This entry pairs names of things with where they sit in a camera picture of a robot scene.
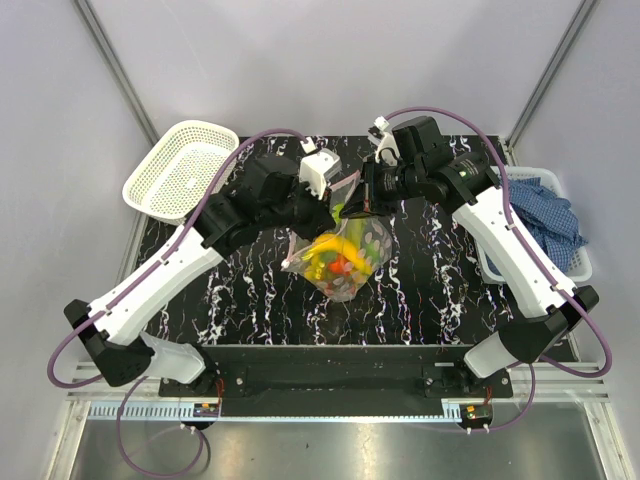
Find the black table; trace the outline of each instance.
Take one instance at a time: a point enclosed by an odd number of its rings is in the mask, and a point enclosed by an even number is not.
[[[366,137],[319,137],[340,155],[343,175],[358,170],[374,151]],[[492,142],[502,153],[497,138]],[[477,137],[450,137],[455,152],[488,156]],[[297,140],[271,137],[246,150],[233,175],[251,156],[279,152],[302,156]],[[282,272],[288,232],[267,231],[218,268],[178,294],[149,323],[153,335],[179,341],[260,345],[473,344],[500,325],[522,318],[508,288],[480,277],[475,242],[437,207],[414,199],[385,219],[393,257],[348,303],[330,302],[303,277]],[[174,227],[150,219],[138,262],[152,255]],[[568,343],[553,349],[573,360]]]

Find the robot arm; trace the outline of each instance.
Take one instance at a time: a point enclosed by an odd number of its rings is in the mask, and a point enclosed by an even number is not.
[[[476,153],[456,158],[440,134],[435,120],[418,117],[393,129],[376,121],[370,136],[378,151],[365,160],[363,183],[341,212],[343,218],[395,213],[397,203],[423,197],[465,227],[488,252],[504,276],[528,320],[507,324],[475,345],[464,358],[472,379],[485,378],[516,362],[532,363],[580,321],[558,290],[573,292],[587,311],[598,302],[591,287],[575,284],[556,269],[512,211],[508,225],[502,206],[502,188],[487,161]],[[554,271],[550,285],[511,229],[516,226],[545,266]]]
[[[304,157],[299,171],[295,161],[274,154],[249,160],[240,180],[209,198],[173,254],[165,255],[183,234],[183,226],[113,290],[90,304],[74,300],[67,305],[65,315],[74,327],[95,312],[106,312],[80,334],[105,380],[120,386],[144,374],[191,385],[194,393],[207,390],[213,376],[207,375],[204,357],[196,347],[155,338],[143,329],[186,285],[241,246],[253,243],[260,231],[289,227],[311,240],[335,227],[327,185],[339,170],[339,158],[328,150]],[[135,294],[109,308],[149,268],[153,271]]]

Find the white basket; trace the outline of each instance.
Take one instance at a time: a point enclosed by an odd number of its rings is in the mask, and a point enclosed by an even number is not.
[[[491,167],[493,171],[500,176],[500,171],[497,167]],[[524,180],[526,178],[540,177],[540,185],[547,187],[553,193],[559,197],[566,198],[558,177],[549,170],[544,168],[530,168],[530,167],[505,167],[507,169],[507,176],[509,180]],[[476,242],[478,248],[478,261],[480,262],[480,272],[482,273],[482,279],[485,283],[505,283],[504,278],[491,271],[489,263],[487,262],[487,255],[484,250]],[[566,275],[575,283],[586,282],[591,278],[591,262],[587,255],[587,249],[580,247],[576,250],[576,253],[571,259],[569,270]]]
[[[240,141],[228,128],[198,120],[169,129],[124,184],[128,205],[162,222],[180,225]],[[233,170],[226,169],[214,192]]]

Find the transparent plastic bag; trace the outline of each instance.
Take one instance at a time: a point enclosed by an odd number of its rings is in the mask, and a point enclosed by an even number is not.
[[[336,228],[313,242],[295,233],[282,269],[304,276],[334,302],[352,300],[369,277],[391,258],[391,235],[376,218],[338,216],[360,180],[356,173],[331,186]]]

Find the black base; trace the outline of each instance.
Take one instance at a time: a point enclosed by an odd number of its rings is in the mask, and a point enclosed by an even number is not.
[[[453,363],[469,348],[216,346],[202,352],[224,382],[225,416],[404,416],[441,414],[441,398],[485,398],[488,386],[494,398],[513,396],[506,371],[471,389],[452,384]],[[159,395],[194,393],[170,381]],[[200,396],[216,397],[216,388]]]

